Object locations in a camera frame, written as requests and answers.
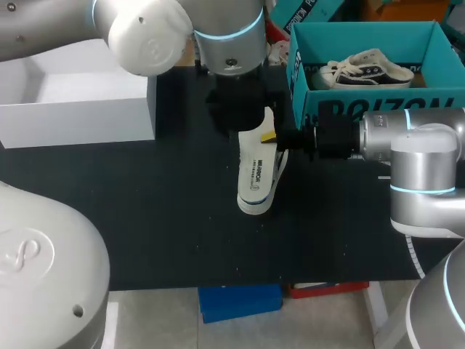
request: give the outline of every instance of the black table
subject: black table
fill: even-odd
[[[287,90],[282,68],[268,79]],[[242,213],[238,144],[204,104],[213,84],[175,68],[158,78],[155,142],[0,151],[0,180],[85,214],[107,244],[112,290],[418,277],[390,225],[385,165],[293,152],[270,212]],[[425,271],[457,243],[414,239]]]

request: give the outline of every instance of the white sneaker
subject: white sneaker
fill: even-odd
[[[407,89],[413,77],[379,49],[369,49],[342,62],[328,62],[313,74],[312,83],[316,89]]]
[[[246,214],[263,214],[271,207],[287,164],[288,151],[279,153],[276,143],[262,143],[262,135],[273,129],[273,112],[266,108],[259,127],[239,132],[238,205]]]

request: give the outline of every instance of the black and white sneaker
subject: black and white sneaker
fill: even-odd
[[[407,89],[413,73],[390,62],[379,49],[330,61],[312,77],[316,89]]]

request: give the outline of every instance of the shoe insole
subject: shoe insole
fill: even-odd
[[[273,112],[270,108],[265,108],[264,120],[259,127],[239,132],[238,194],[249,204],[260,204],[270,194],[277,144],[262,143],[262,135],[274,129]]]

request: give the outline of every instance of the white floor tile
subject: white floor tile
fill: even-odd
[[[115,349],[196,349],[197,289],[111,292],[118,303]]]
[[[214,324],[199,314],[198,349],[372,349],[361,293],[286,300],[283,309]]]
[[[384,301],[388,314],[391,314],[399,302],[407,295],[412,293],[413,289],[418,285],[419,281],[383,281],[381,282],[381,290],[383,292]]]

